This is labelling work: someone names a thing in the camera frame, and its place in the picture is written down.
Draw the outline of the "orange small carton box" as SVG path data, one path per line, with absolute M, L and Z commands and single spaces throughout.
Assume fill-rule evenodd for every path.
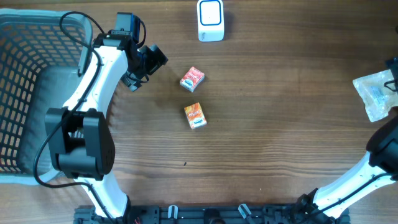
M 196 129 L 207 124 L 201 104 L 195 103 L 184 108 L 188 123 L 192 129 Z

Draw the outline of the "white resealable pouch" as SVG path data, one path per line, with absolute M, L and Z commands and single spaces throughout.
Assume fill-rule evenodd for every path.
M 353 80 L 370 122 L 385 118 L 397 107 L 397 91 L 393 90 L 394 76 L 390 70 L 381 71 Z

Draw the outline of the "grey plastic lattice basket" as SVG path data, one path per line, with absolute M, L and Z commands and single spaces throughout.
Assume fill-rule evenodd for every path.
M 80 14 L 1 9 L 1 183 L 36 185 L 44 117 L 75 92 L 90 62 L 91 22 Z

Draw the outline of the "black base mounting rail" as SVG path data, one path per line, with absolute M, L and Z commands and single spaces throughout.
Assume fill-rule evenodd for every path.
M 205 224 L 205 223 L 346 223 L 350 224 L 349 210 L 337 219 L 317 210 L 298 208 L 295 204 L 241 204 L 227 207 L 169 207 L 128 206 L 124 215 L 109 219 L 96 213 L 95 207 L 81 206 L 75 210 L 74 223 L 133 223 L 133 224 Z

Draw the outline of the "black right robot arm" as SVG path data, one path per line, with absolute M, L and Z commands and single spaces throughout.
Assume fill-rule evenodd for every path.
M 385 118 L 397 106 L 397 58 L 386 70 L 353 80 L 370 121 Z M 379 128 L 363 158 L 329 185 L 302 195 L 291 211 L 292 223 L 340 223 L 342 213 L 371 192 L 397 182 L 397 118 Z

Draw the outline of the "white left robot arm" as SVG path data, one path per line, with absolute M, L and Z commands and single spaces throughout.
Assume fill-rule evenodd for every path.
M 75 92 L 45 115 L 42 148 L 49 149 L 53 168 L 71 185 L 82 186 L 93 202 L 92 208 L 76 211 L 76 223 L 138 222 L 113 173 L 116 148 L 106 113 L 119 82 L 135 91 L 167 63 L 158 46 L 146 46 L 145 39 L 139 17 L 118 13 L 115 28 L 86 45 L 91 61 Z

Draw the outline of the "white barcode scanner box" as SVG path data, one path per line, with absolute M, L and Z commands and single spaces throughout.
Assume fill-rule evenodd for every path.
M 222 0 L 197 2 L 198 40 L 218 42 L 224 39 L 224 7 Z

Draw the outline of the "red snack packet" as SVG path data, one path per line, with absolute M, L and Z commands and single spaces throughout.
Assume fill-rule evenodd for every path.
M 180 85 L 190 92 L 204 80 L 205 74 L 195 67 L 191 67 L 189 71 L 180 80 Z

